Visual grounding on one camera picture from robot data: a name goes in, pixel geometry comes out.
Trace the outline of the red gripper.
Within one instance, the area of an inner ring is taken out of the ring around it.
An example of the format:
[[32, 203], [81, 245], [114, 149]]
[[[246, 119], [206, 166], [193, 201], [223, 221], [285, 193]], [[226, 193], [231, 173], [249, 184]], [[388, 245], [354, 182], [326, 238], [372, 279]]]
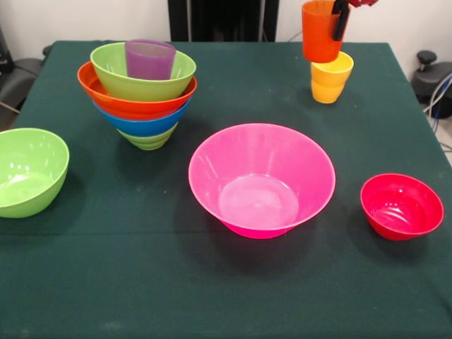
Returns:
[[339, 17], [333, 31], [333, 40], [337, 42], [343, 40], [343, 35], [350, 15], [349, 4], [358, 8], [361, 6], [373, 6], [378, 1], [379, 0], [347, 0], [347, 3], [343, 3], [343, 0], [335, 0], [333, 2], [331, 14], [338, 14]]

